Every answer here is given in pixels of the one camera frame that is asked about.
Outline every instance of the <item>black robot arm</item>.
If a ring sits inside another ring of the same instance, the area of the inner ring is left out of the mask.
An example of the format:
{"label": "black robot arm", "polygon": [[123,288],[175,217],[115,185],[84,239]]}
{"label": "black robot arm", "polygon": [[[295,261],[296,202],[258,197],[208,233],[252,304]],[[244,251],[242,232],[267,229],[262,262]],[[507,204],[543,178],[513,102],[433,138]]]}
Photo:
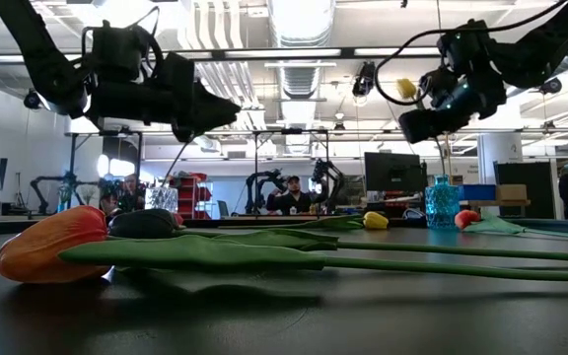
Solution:
{"label": "black robot arm", "polygon": [[[261,208],[261,205],[263,205],[261,201],[264,200],[264,197],[261,196],[260,192],[265,182],[267,181],[273,182],[275,186],[279,188],[281,191],[286,191],[287,187],[284,184],[284,179],[280,176],[280,174],[281,172],[275,169],[270,172],[253,173],[249,177],[247,177],[247,180],[245,181],[245,184],[247,186],[247,204],[245,205],[245,213],[247,214],[256,213],[257,209]],[[266,179],[256,182],[258,178],[266,178]],[[257,186],[257,192],[256,192],[257,196],[255,197],[255,200],[253,199],[254,183]]]}
{"label": "black robot arm", "polygon": [[561,0],[550,9],[557,6],[563,7],[516,43],[490,38],[484,21],[470,20],[442,35],[437,46],[445,65],[420,79],[433,109],[400,116],[405,138],[417,143],[456,132],[474,113],[479,119],[493,115],[507,101],[504,83],[528,89],[548,80],[568,52],[568,2]]}
{"label": "black robot arm", "polygon": [[257,208],[258,210],[262,207],[264,207],[264,204],[266,203],[266,201],[264,200],[264,195],[262,194],[262,187],[264,186],[265,183],[267,182],[272,182],[275,187],[277,187],[277,189],[279,189],[280,191],[284,192],[288,189],[288,187],[286,186],[286,179],[284,177],[268,177],[268,178],[264,178],[260,181],[257,182],[257,196],[255,197],[255,208]]}
{"label": "black robot arm", "polygon": [[[45,108],[72,118],[84,115],[99,130],[105,117],[160,122],[186,142],[233,123],[240,111],[194,80],[192,61],[173,52],[164,58],[154,36],[137,24],[117,29],[104,22],[84,29],[82,38],[93,34],[92,50],[87,53],[83,41],[82,57],[70,62],[29,0],[0,0],[0,18],[17,42]],[[151,49],[156,64],[149,73],[142,60]]]}
{"label": "black robot arm", "polygon": [[[330,190],[327,179],[332,180],[332,190]],[[327,213],[334,210],[336,196],[345,184],[344,175],[333,162],[317,160],[315,171],[313,172],[313,182],[321,184],[321,194],[317,195],[313,203],[326,203]]]}

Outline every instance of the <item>cardboard box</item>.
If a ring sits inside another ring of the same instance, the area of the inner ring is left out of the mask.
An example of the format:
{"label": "cardboard box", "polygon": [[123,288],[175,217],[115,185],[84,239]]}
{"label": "cardboard box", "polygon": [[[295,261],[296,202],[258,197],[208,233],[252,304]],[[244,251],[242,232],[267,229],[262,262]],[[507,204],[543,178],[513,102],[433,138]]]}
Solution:
{"label": "cardboard box", "polygon": [[528,187],[523,184],[497,185],[497,201],[522,201],[528,199]]}

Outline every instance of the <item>flower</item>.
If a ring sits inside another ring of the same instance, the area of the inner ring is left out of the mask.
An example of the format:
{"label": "flower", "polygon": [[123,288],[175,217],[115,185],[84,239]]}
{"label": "flower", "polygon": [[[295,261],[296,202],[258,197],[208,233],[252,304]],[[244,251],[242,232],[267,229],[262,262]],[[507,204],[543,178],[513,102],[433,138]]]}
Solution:
{"label": "flower", "polygon": [[61,251],[107,238],[105,214],[78,206],[47,217],[4,243],[0,274],[25,283],[64,283],[100,277],[110,267],[77,265],[58,258]]}

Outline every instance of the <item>black table surface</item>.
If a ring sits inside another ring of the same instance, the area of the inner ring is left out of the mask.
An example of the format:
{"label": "black table surface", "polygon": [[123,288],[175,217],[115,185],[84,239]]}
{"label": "black table surface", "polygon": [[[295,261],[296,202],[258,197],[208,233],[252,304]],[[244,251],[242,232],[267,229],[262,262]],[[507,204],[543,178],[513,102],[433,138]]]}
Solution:
{"label": "black table surface", "polygon": [[[568,241],[418,229],[343,240],[568,251]],[[10,236],[1,235],[0,245]],[[568,270],[568,262],[340,250],[351,257]],[[149,271],[19,285],[0,276],[0,354],[568,354],[568,282],[326,269]]]}

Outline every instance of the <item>blue glass vase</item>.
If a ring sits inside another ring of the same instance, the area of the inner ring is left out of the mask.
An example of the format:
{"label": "blue glass vase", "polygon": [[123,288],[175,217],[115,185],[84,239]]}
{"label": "blue glass vase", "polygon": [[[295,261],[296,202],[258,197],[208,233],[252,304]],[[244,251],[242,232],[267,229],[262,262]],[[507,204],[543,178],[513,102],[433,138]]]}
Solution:
{"label": "blue glass vase", "polygon": [[67,202],[60,202],[56,208],[56,213],[60,213],[67,210]]}
{"label": "blue glass vase", "polygon": [[449,184],[449,176],[435,176],[435,185],[426,188],[426,223],[431,229],[455,229],[460,213],[460,191]]}

